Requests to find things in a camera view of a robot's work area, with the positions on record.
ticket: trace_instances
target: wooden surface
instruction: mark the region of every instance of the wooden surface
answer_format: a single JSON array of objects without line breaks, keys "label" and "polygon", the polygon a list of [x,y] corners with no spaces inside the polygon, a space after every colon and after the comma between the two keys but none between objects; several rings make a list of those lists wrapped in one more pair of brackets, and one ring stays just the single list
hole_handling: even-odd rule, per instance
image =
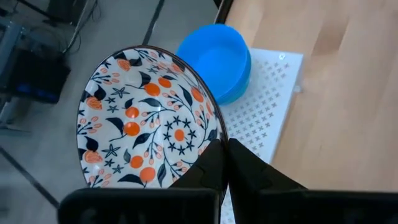
[{"label": "wooden surface", "polygon": [[398,191],[397,0],[234,0],[227,24],[305,54],[276,169],[311,189]]}]

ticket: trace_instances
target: blue bowl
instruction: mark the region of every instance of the blue bowl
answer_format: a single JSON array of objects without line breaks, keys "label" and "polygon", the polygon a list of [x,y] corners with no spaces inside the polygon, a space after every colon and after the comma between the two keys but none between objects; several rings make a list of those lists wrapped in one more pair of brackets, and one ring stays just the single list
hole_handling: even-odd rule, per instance
[{"label": "blue bowl", "polygon": [[232,103],[247,88],[250,53],[231,27],[212,24],[194,31],[181,43],[177,55],[198,72],[218,104]]}]

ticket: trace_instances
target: white perforated board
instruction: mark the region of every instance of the white perforated board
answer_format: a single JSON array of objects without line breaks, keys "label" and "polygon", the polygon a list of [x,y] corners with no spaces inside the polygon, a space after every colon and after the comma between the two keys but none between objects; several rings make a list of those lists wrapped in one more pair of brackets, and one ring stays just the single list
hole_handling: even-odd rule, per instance
[{"label": "white perforated board", "polygon": [[[279,142],[290,101],[301,82],[303,55],[251,49],[249,86],[234,103],[220,106],[228,137],[236,138],[270,164]],[[221,208],[221,223],[235,223],[229,189]]]}]

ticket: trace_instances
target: floral bowl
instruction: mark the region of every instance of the floral bowl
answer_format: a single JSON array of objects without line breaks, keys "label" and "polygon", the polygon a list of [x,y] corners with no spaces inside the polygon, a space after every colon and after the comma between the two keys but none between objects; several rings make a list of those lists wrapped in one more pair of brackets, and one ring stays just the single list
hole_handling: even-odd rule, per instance
[{"label": "floral bowl", "polygon": [[198,74],[174,54],[143,45],[96,68],[81,96],[76,135],[88,185],[123,188],[167,188],[211,140],[227,139]]}]

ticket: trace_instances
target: bowl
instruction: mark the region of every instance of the bowl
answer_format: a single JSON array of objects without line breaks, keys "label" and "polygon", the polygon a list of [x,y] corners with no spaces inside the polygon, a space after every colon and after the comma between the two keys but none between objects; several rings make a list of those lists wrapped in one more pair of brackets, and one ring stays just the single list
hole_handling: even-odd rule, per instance
[{"label": "bowl", "polygon": [[81,96],[76,136],[94,188],[167,188],[213,139],[227,140],[199,75],[174,54],[143,45],[97,66]]},{"label": "bowl", "polygon": [[212,24],[194,31],[177,55],[199,73],[220,105],[237,100],[248,86],[250,53],[232,27]]}]

